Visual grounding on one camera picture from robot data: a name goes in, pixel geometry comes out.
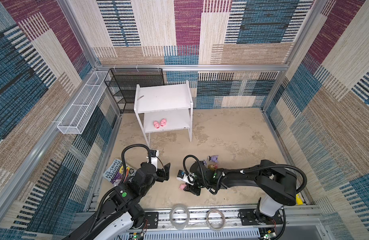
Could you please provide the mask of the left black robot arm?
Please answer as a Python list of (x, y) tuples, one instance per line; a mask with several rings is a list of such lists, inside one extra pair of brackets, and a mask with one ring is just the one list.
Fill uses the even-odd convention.
[(126, 151), (135, 147), (147, 150), (147, 161), (140, 164), (132, 177), (123, 175), (120, 184), (103, 195), (96, 212), (67, 235), (66, 240), (112, 240), (123, 232), (147, 225), (145, 211), (139, 202), (155, 182), (169, 180), (170, 163), (159, 169), (155, 151), (144, 144), (133, 144), (121, 153), (123, 167), (126, 167)]

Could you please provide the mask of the pink pig toy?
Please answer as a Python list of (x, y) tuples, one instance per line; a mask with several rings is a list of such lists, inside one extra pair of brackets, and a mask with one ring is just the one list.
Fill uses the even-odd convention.
[(180, 189), (180, 190), (183, 190), (183, 191), (187, 191), (187, 190), (188, 190), (188, 185), (187, 185), (187, 184), (181, 184), (181, 185), (179, 186), (179, 189)]
[(156, 129), (159, 129), (159, 128), (160, 128), (160, 122), (158, 122), (158, 121), (154, 121), (154, 122), (153, 122), (153, 126), (154, 126)]
[(162, 119), (161, 121), (160, 121), (160, 126), (161, 127), (164, 127), (166, 125), (166, 119)]

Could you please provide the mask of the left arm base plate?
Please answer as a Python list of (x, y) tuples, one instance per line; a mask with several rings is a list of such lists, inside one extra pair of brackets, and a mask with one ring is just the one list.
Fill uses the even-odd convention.
[(150, 230), (157, 229), (159, 221), (159, 212), (146, 212), (142, 223), (137, 225), (137, 229)]

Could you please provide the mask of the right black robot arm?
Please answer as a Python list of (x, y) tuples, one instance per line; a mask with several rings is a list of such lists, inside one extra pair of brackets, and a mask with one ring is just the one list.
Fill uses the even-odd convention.
[(183, 163), (192, 158), (195, 162), (187, 169), (178, 171), (177, 179), (183, 181), (184, 191), (196, 196), (202, 189), (216, 195), (220, 190), (232, 187), (256, 187), (266, 193), (260, 198), (251, 213), (239, 212), (244, 224), (256, 222), (259, 225), (280, 224), (279, 210), (294, 206), (297, 194), (307, 185), (307, 176), (299, 168), (286, 164), (275, 164), (261, 160), (260, 164), (244, 169), (208, 169), (195, 156), (184, 157)]

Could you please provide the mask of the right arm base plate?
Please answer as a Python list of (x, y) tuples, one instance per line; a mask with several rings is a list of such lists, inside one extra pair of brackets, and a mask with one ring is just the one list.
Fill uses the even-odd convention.
[(283, 218), (280, 211), (276, 211), (273, 217), (257, 213), (255, 209), (241, 209), (238, 213), (238, 218), (243, 226), (259, 226), (259, 225), (282, 225)]

